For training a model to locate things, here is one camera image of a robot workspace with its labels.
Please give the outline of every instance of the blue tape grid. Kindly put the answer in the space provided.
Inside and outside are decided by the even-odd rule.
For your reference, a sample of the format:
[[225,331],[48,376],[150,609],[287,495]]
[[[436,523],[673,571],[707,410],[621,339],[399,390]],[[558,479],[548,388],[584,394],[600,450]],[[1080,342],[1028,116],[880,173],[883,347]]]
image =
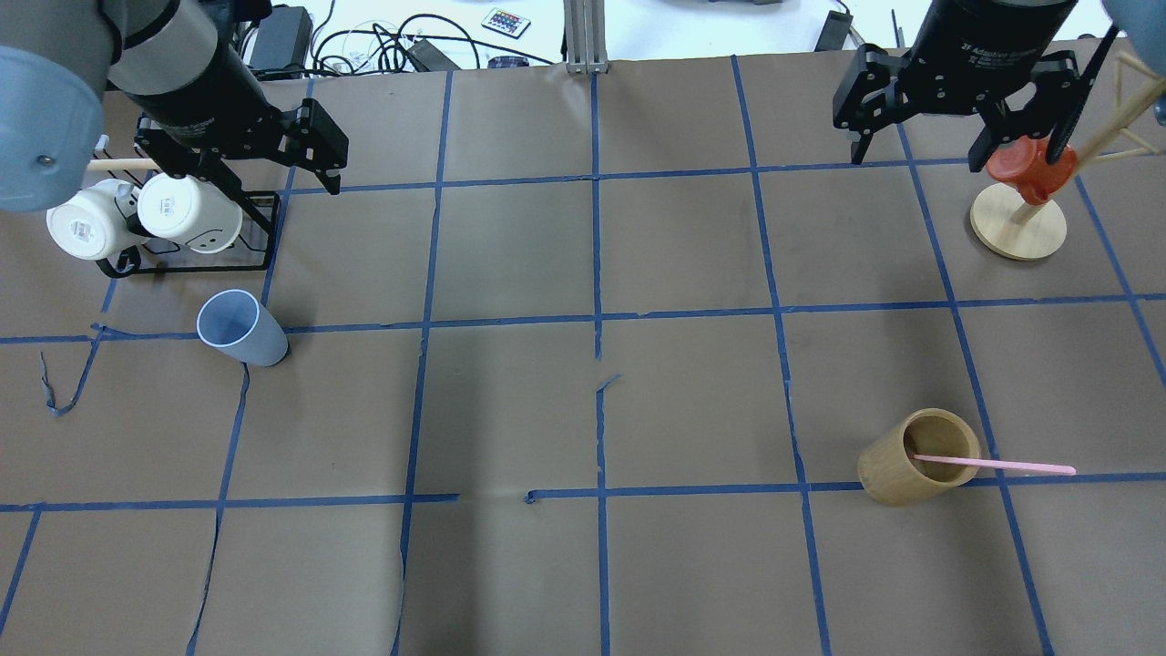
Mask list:
[[[436,179],[434,182],[420,182],[420,183],[396,183],[396,184],[366,184],[366,185],[350,185],[344,186],[345,192],[357,192],[357,191],[384,191],[384,190],[396,190],[396,189],[433,189],[435,195],[435,211],[433,218],[431,234],[430,234],[430,252],[429,252],[429,268],[427,274],[426,283],[426,311],[424,318],[420,322],[401,322],[401,323],[365,323],[365,324],[336,324],[336,325],[303,325],[303,326],[292,326],[288,327],[287,333],[289,334],[310,334],[310,333],[332,333],[332,332],[360,332],[360,331],[395,331],[395,330],[420,330],[422,332],[421,341],[421,355],[419,359],[417,368],[417,385],[415,389],[415,402],[414,402],[414,421],[413,430],[410,435],[410,453],[408,463],[408,474],[406,484],[406,494],[403,495],[368,495],[368,496],[336,496],[336,498],[301,498],[301,499],[239,499],[229,500],[226,499],[226,493],[230,486],[231,472],[233,470],[234,454],[238,447],[239,431],[241,428],[241,421],[245,412],[246,405],[246,393],[250,382],[250,376],[247,372],[244,372],[244,381],[240,389],[240,401],[239,408],[237,410],[236,424],[232,428],[231,442],[227,450],[226,463],[224,464],[224,474],[220,484],[219,496],[216,500],[173,500],[173,501],[124,501],[124,502],[85,502],[85,503],[28,503],[28,505],[0,505],[0,513],[29,513],[30,522],[28,531],[24,537],[24,542],[20,552],[20,557],[16,563],[16,567],[13,572],[12,580],[9,581],[7,593],[5,597],[3,606],[0,608],[0,633],[3,632],[5,623],[7,621],[9,611],[12,608],[13,601],[15,599],[16,590],[20,584],[20,578],[24,569],[28,555],[30,552],[33,541],[36,534],[37,525],[44,513],[79,513],[79,512],[108,512],[108,510],[167,510],[167,509],[213,509],[216,512],[216,534],[212,542],[212,555],[211,555],[211,567],[213,566],[213,552],[217,546],[218,531],[222,524],[223,512],[227,508],[296,508],[296,507],[324,507],[324,506],[368,506],[368,505],[401,505],[403,508],[402,525],[401,525],[401,562],[402,562],[402,577],[406,569],[406,562],[408,556],[409,546],[409,529],[412,520],[413,505],[415,503],[448,503],[455,502],[458,499],[456,494],[431,494],[431,495],[419,495],[415,494],[415,478],[416,478],[416,460],[417,460],[417,447],[420,440],[420,424],[421,424],[421,408],[423,400],[423,388],[424,388],[424,373],[426,362],[428,359],[428,339],[430,331],[436,327],[436,330],[444,330],[444,327],[465,327],[465,326],[479,326],[479,325],[511,325],[511,324],[533,324],[533,323],[571,323],[571,322],[593,322],[596,326],[596,358],[602,358],[602,334],[603,334],[603,322],[605,320],[634,320],[634,319],[667,319],[667,318],[686,318],[686,317],[707,317],[707,316],[747,316],[747,315],[772,315],[774,318],[774,327],[777,336],[777,346],[779,353],[779,360],[782,369],[782,385],[784,394],[786,401],[786,408],[788,412],[788,422],[791,429],[791,440],[793,446],[795,471],[798,472],[796,484],[761,484],[761,485],[717,485],[717,486],[646,486],[646,487],[626,487],[626,488],[607,488],[606,487],[606,460],[604,454],[604,418],[603,418],[603,403],[604,395],[607,386],[613,381],[607,381],[604,386],[596,393],[596,412],[597,412],[597,463],[599,467],[597,487],[596,488],[581,488],[581,489],[552,489],[552,491],[532,491],[527,494],[526,501],[528,503],[534,503],[539,500],[555,500],[555,499],[597,499],[599,517],[598,517],[598,546],[599,546],[599,583],[600,583],[600,635],[602,635],[602,647],[603,653],[609,654],[611,649],[610,644],[610,604],[609,604],[609,581],[607,581],[607,551],[606,551],[606,499],[609,498],[623,498],[623,496],[675,496],[675,495],[732,495],[732,494],[799,494],[802,499],[802,515],[803,515],[803,530],[807,541],[807,556],[809,559],[809,567],[812,573],[812,583],[814,587],[815,607],[817,612],[819,620],[819,632],[822,644],[823,654],[830,654],[829,644],[829,630],[828,621],[826,616],[824,599],[822,595],[820,571],[816,557],[816,546],[813,529],[813,515],[810,512],[810,493],[830,493],[830,492],[852,492],[861,491],[862,486],[857,481],[836,481],[836,482],[808,482],[806,481],[805,466],[801,461],[800,452],[798,450],[798,433],[796,423],[793,416],[793,408],[791,403],[791,389],[792,381],[789,376],[788,359],[785,345],[785,330],[782,317],[787,313],[800,313],[800,312],[833,312],[833,311],[880,311],[880,310],[911,310],[911,309],[948,309],[951,312],[953,322],[955,323],[956,334],[960,339],[961,351],[963,352],[964,362],[968,369],[969,378],[972,383],[972,392],[976,397],[977,410],[981,415],[981,422],[985,431],[985,442],[989,444],[989,452],[993,458],[999,458],[998,450],[995,443],[995,435],[991,430],[991,424],[989,419],[989,414],[986,404],[983,398],[983,394],[979,387],[978,376],[976,374],[975,364],[972,361],[971,350],[968,345],[967,334],[963,330],[963,322],[961,316],[961,308],[969,306],[1009,306],[1009,305],[1028,305],[1028,304],[1074,304],[1074,303],[1108,303],[1108,302],[1125,302],[1129,303],[1131,311],[1133,311],[1135,318],[1142,332],[1143,339],[1145,341],[1147,352],[1154,364],[1158,375],[1166,387],[1166,367],[1163,365],[1161,357],[1154,345],[1151,337],[1149,325],[1145,317],[1139,308],[1139,301],[1157,302],[1166,301],[1166,292],[1150,292],[1150,294],[1136,294],[1125,276],[1125,273],[1121,266],[1117,253],[1109,240],[1105,228],[1102,224],[1101,217],[1097,213],[1096,207],[1089,196],[1084,182],[1079,177],[1075,183],[1084,200],[1086,207],[1089,216],[1094,223],[1094,226],[1102,240],[1105,252],[1114,266],[1115,273],[1123,289],[1123,294],[1112,295],[1095,295],[1095,296],[1054,296],[1054,297],[1011,297],[1011,298],[976,298],[976,299],[957,299],[955,297],[954,290],[951,288],[950,278],[948,276],[947,267],[943,261],[943,254],[940,248],[939,239],[932,223],[932,217],[929,209],[927,206],[926,196],[923,193],[922,184],[919,178],[918,168],[921,165],[953,165],[953,164],[965,164],[967,160],[963,157],[943,157],[943,158],[921,158],[915,160],[911,151],[907,136],[901,126],[898,126],[899,136],[904,144],[904,151],[906,158],[904,160],[892,160],[881,162],[868,162],[863,164],[862,168],[886,168],[886,167],[906,167],[912,176],[912,181],[915,188],[915,192],[920,203],[920,210],[923,214],[923,220],[927,226],[928,238],[934,251],[936,263],[940,269],[941,280],[943,281],[944,288],[944,299],[935,301],[916,301],[916,302],[876,302],[876,303],[835,303],[835,304],[808,304],[808,305],[782,305],[779,299],[778,287],[773,275],[773,263],[772,255],[770,253],[770,244],[767,238],[767,226],[765,221],[765,206],[760,188],[760,176],[761,172],[780,172],[780,171],[795,171],[795,170],[833,170],[833,169],[848,169],[848,168],[859,168],[849,163],[807,163],[807,164],[779,164],[779,165],[759,165],[757,163],[757,154],[753,143],[752,125],[749,117],[749,106],[745,97],[744,83],[742,80],[739,63],[736,57],[731,57],[731,64],[733,70],[733,78],[737,89],[738,101],[740,104],[742,121],[746,136],[746,144],[749,147],[750,154],[750,165],[749,167],[735,167],[735,168],[709,168],[709,169],[684,169],[684,170],[655,170],[655,171],[630,171],[630,172],[600,172],[599,165],[599,136],[598,136],[598,120],[599,120],[599,108],[598,108],[598,80],[596,76],[590,79],[591,84],[591,146],[592,146],[592,157],[591,157],[591,171],[589,175],[573,175],[573,176],[539,176],[539,177],[511,177],[511,178],[494,178],[494,179],[469,179],[469,181],[444,181],[444,156],[445,156],[445,143],[448,136],[449,127],[449,107],[450,98],[452,92],[452,76],[447,73],[445,79],[445,96],[443,100],[443,114],[442,114],[442,128],[441,128],[441,141],[438,151],[438,165]],[[307,94],[310,97],[314,86],[314,80],[309,80]],[[763,258],[765,260],[766,280],[770,285],[771,291],[771,306],[753,306],[753,308],[729,308],[729,309],[703,309],[703,310],[660,310],[649,312],[604,312],[602,305],[602,290],[600,290],[600,182],[604,179],[630,179],[630,178],[654,178],[654,177],[688,177],[688,176],[707,176],[707,175],[736,175],[736,174],[749,174],[753,182],[754,202],[758,212],[758,228],[761,235],[763,244]],[[271,294],[272,277],[275,270],[275,258],[279,253],[279,242],[282,237],[285,221],[287,217],[288,205],[290,199],[295,195],[301,193],[322,193],[324,192],[321,188],[294,188],[294,175],[295,170],[292,169],[288,172],[287,182],[281,191],[283,203],[281,205],[281,211],[276,221],[275,235],[275,247],[273,252],[273,259],[271,267],[268,268],[265,280],[264,280],[264,291],[261,299],[267,301]],[[441,211],[441,191],[443,186],[478,186],[478,185],[505,185],[505,184],[536,184],[536,183],[562,183],[562,182],[574,182],[574,181],[591,181],[592,183],[592,240],[593,240],[593,285],[595,285],[595,309],[592,313],[585,315],[548,315],[548,316],[514,316],[514,317],[501,317],[501,318],[471,318],[471,319],[454,319],[454,320],[433,320],[431,319],[431,308],[433,308],[433,289],[434,289],[434,275],[436,270],[436,254],[437,254],[437,237],[440,232],[440,211]],[[108,311],[114,294],[117,292],[117,281],[111,280],[106,289],[105,296],[101,303],[101,312]],[[195,333],[154,333],[154,334],[133,334],[125,333],[120,331],[114,331],[103,324],[94,324],[94,331],[97,334],[94,337],[89,336],[44,336],[44,337],[10,337],[0,338],[0,347],[5,345],[48,345],[48,344],[71,344],[71,343],[87,343],[91,345],[90,357],[87,359],[85,369],[82,374],[82,379],[78,383],[77,395],[80,396],[85,380],[87,379],[89,371],[92,366],[93,359],[96,357],[97,348],[101,341],[129,341],[129,340],[194,340],[197,339]],[[1014,486],[1040,486],[1040,485],[1090,485],[1090,484],[1136,484],[1136,482],[1147,482],[1147,481],[1166,481],[1166,472],[1136,472],[1136,473],[1102,473],[1102,474],[1082,474],[1073,478],[1063,477],[1006,477],[1004,472],[996,471],[995,478],[975,479],[968,484],[968,487],[996,487],[1000,491],[1002,501],[1004,503],[1005,513],[1009,521],[1009,529],[1013,538],[1013,544],[1017,550],[1017,557],[1020,563],[1021,574],[1025,581],[1025,587],[1028,594],[1030,605],[1033,612],[1033,618],[1037,623],[1038,633],[1041,640],[1041,646],[1045,654],[1052,654],[1053,648],[1051,639],[1045,627],[1042,612],[1040,608],[1040,601],[1037,597],[1035,586],[1032,580],[1032,573],[1028,567],[1027,558],[1024,550],[1024,541],[1019,530],[1019,524],[1016,519],[1014,510],[1012,508],[1011,494],[1009,492],[1010,487]],[[208,585],[210,581],[210,570],[208,572]],[[199,621],[202,618],[202,612],[199,612]],[[195,646],[197,644],[197,633],[198,625],[196,623],[195,632],[191,635],[190,643],[188,644],[188,654],[192,653]],[[393,654],[399,651],[400,647],[400,623],[398,626],[398,635],[394,641]]]

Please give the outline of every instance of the white mug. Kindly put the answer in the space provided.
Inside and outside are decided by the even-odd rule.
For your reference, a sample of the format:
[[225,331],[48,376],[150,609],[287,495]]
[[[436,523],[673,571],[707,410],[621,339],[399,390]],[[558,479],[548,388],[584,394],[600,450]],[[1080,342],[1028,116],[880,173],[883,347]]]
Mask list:
[[213,184],[190,176],[150,177],[142,186],[138,218],[152,234],[208,254],[230,247],[243,228],[243,207]]
[[138,211],[138,196],[136,186],[111,177],[50,209],[44,221],[64,252],[79,259],[106,259],[149,240],[131,232],[126,223]]

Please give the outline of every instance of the pink spoon handle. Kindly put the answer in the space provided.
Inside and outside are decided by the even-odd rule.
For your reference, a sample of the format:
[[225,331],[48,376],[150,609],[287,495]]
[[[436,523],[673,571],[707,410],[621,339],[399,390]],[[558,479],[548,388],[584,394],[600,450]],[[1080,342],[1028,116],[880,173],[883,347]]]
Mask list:
[[942,463],[944,465],[967,465],[970,467],[992,467],[996,470],[1019,470],[1020,472],[1039,472],[1041,474],[1063,474],[1072,477],[1077,473],[1076,468],[1068,465],[1044,465],[1041,463],[1010,463],[1007,460],[979,460],[976,458],[953,458],[949,456],[923,456],[916,453],[912,456],[915,460],[925,463]]

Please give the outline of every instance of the white cup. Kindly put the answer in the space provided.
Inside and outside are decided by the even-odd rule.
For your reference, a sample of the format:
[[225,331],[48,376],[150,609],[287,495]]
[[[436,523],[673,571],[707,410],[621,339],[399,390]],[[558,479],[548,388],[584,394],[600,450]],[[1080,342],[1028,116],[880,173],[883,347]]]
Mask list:
[[198,339],[226,355],[271,367],[288,353],[283,327],[246,289],[225,289],[211,296],[195,319]]
[[138,218],[152,234],[208,254],[230,247],[243,228],[243,207],[213,184],[190,176],[150,177],[142,186]]
[[138,205],[138,188],[111,177],[50,209],[44,221],[64,252],[79,259],[106,259],[149,240],[126,224]]

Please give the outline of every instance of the round wooden base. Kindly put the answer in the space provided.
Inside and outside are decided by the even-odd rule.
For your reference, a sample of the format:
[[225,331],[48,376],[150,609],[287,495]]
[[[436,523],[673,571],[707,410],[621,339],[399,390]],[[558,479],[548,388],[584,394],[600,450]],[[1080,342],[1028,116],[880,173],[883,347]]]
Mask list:
[[1012,259],[1046,258],[1065,242],[1065,212],[1053,200],[1024,223],[1012,219],[1024,207],[1020,193],[1003,182],[992,184],[971,203],[971,228],[992,251]]

